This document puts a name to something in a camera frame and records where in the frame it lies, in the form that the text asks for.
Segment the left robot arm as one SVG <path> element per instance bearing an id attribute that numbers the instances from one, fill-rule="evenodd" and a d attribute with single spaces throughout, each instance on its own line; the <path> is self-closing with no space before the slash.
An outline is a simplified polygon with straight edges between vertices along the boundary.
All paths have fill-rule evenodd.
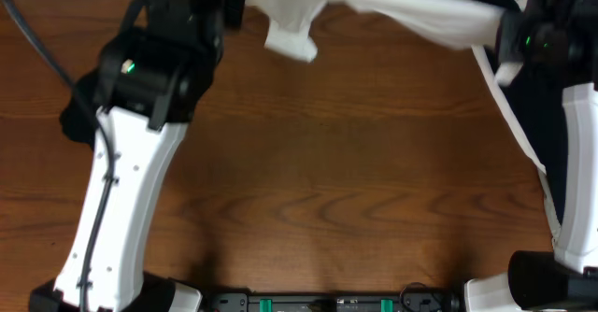
<path id="1" fill-rule="evenodd" d="M 77 234 L 33 311 L 196 311 L 201 292 L 148 274 L 144 256 L 168 167 L 236 29 L 245 0 L 133 0 L 73 92 L 94 134 Z"/>

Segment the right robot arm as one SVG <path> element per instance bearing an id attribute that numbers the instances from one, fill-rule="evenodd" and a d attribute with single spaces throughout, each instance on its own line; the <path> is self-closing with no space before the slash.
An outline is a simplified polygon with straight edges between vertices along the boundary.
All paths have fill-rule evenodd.
<path id="1" fill-rule="evenodd" d="M 597 0 L 476 0 L 503 14 L 481 53 L 492 87 L 540 162 L 550 252 L 465 284 L 466 311 L 597 307 Z"/>

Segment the white robot print t-shirt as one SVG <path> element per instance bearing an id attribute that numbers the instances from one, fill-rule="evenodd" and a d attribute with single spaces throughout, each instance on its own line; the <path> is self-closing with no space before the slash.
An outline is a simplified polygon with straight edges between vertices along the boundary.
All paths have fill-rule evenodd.
<path id="1" fill-rule="evenodd" d="M 318 49 L 309 36 L 314 19 L 330 3 L 390 17 L 417 35 L 454 50 L 492 46 L 505 9 L 473 0 L 247 0 L 269 19 L 264 46 L 310 63 Z"/>

